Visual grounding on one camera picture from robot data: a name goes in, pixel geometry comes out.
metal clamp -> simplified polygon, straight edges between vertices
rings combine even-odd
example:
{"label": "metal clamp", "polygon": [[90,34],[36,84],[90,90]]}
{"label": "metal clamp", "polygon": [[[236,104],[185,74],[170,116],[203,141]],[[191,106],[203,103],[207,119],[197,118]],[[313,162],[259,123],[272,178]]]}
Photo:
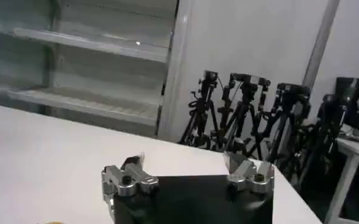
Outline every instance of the metal clamp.
{"label": "metal clamp", "polygon": [[102,171],[103,198],[109,202],[114,195],[130,197],[142,193],[150,194],[159,185],[157,177],[148,175],[134,163],[126,164],[124,170],[116,166],[107,166]]}
{"label": "metal clamp", "polygon": [[261,162],[259,169],[248,159],[238,160],[235,155],[224,154],[227,167],[236,169],[227,176],[228,184],[236,191],[249,190],[254,193],[267,194],[274,190],[274,166],[269,162]]}
{"label": "metal clamp", "polygon": [[257,173],[246,180],[251,192],[267,194],[274,190],[274,166],[269,162],[261,162]]}

black tripod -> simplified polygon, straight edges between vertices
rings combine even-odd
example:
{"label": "black tripod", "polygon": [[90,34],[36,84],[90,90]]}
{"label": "black tripod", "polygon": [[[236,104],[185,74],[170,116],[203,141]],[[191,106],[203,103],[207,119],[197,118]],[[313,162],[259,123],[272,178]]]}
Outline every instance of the black tripod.
{"label": "black tripod", "polygon": [[[258,79],[258,83],[251,83],[252,79]],[[242,92],[242,99],[238,102],[235,111],[233,111],[230,107],[232,101],[229,99],[229,93],[230,90],[235,87],[236,81],[241,82],[240,88]],[[222,97],[225,102],[224,107],[219,108],[218,110],[218,112],[222,114],[220,123],[221,129],[219,133],[220,138],[229,132],[228,136],[224,138],[225,146],[222,149],[223,151],[245,152],[246,143],[241,139],[241,133],[243,131],[244,121],[248,112],[251,114],[252,122],[256,122],[255,110],[251,102],[254,100],[254,95],[258,90],[258,85],[263,87],[258,109],[260,108],[263,110],[270,81],[247,74],[233,73],[230,75],[229,85],[224,88]],[[233,114],[228,121],[228,117],[231,112],[233,112]]]}
{"label": "black tripod", "polygon": [[331,155],[336,138],[339,135],[344,118],[351,106],[356,88],[353,82],[346,88],[341,97],[335,95],[325,95],[323,103],[318,112],[318,121],[310,133],[309,140],[304,150],[309,154],[303,162],[302,175],[299,177],[299,186],[301,186],[311,165],[316,160],[323,160],[323,163],[330,163]]}
{"label": "black tripod", "polygon": [[[302,121],[309,115],[310,104],[309,104],[310,89],[300,85],[280,83],[277,86],[277,97],[274,102],[271,113],[275,116],[269,117],[269,124],[267,131],[271,131],[272,126],[279,119],[279,125],[277,132],[275,133],[270,154],[267,157],[267,161],[270,163],[276,162],[282,154],[278,153],[280,143],[283,136],[283,131],[286,126],[286,122],[289,120],[291,126],[290,139],[295,138]],[[293,107],[295,104],[300,102],[302,104],[301,114],[294,114]],[[288,142],[288,147],[291,147],[292,142]]]}
{"label": "black tripod", "polygon": [[[208,110],[211,111],[213,119],[213,125],[218,131],[217,119],[215,113],[215,106],[213,101],[210,99],[213,90],[217,86],[218,74],[216,72],[205,71],[204,79],[199,81],[201,88],[198,91],[201,96],[198,98],[195,92],[191,92],[196,98],[195,101],[189,103],[189,107],[192,108],[190,111],[190,120],[186,126],[185,132],[183,133],[179,144],[188,145],[193,147],[200,147],[206,145],[206,149],[210,149],[211,142],[210,137],[205,134],[205,126],[208,121]],[[219,138],[216,139],[217,145],[221,145]]]}

shelf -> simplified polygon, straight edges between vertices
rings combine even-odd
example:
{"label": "shelf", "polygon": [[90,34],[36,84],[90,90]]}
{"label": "shelf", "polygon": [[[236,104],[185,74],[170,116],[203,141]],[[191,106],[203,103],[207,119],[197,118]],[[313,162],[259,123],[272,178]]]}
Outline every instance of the shelf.
{"label": "shelf", "polygon": [[69,2],[83,2],[89,5],[99,5],[125,12],[152,15],[166,19],[175,19],[176,0],[68,0]]}
{"label": "shelf", "polygon": [[80,47],[84,49],[118,54],[128,57],[142,58],[162,63],[166,63],[167,61],[167,48],[151,46],[148,44],[138,45],[136,42],[129,43],[128,41],[112,41],[112,43],[103,43],[63,33],[37,31],[23,28],[7,30],[4,29],[1,25],[0,33],[6,33],[22,39],[63,44],[67,46]]}
{"label": "shelf", "polygon": [[51,24],[51,7],[48,1],[0,0],[0,33],[161,63],[167,61],[174,28],[172,19],[79,0],[61,1],[60,19]]}
{"label": "shelf", "polygon": [[67,88],[7,91],[11,99],[155,126],[159,105],[102,97]]}

tripod leg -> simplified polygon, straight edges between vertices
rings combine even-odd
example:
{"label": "tripod leg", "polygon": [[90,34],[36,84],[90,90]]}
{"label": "tripod leg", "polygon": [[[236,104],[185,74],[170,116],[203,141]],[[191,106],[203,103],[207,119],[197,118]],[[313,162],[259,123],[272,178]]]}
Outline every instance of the tripod leg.
{"label": "tripod leg", "polygon": [[266,158],[270,163],[274,163],[278,156],[278,149],[282,140],[283,131],[285,129],[286,122],[288,120],[287,114],[282,114],[280,123],[278,125],[277,133],[275,134],[272,149],[269,156]]}
{"label": "tripod leg", "polygon": [[216,132],[216,140],[217,140],[217,146],[219,148],[222,147],[222,139],[220,136],[220,132],[218,129],[218,125],[217,125],[217,118],[216,118],[216,112],[215,112],[215,104],[213,103],[213,101],[210,101],[210,112],[211,112],[211,118],[213,119],[213,126],[215,128],[215,132]]}
{"label": "tripod leg", "polygon": [[183,133],[179,144],[184,144],[186,142],[186,139],[191,135],[191,132],[193,131],[194,125],[195,125],[195,118],[196,118],[196,112],[191,115],[189,123],[187,123],[185,132]]}

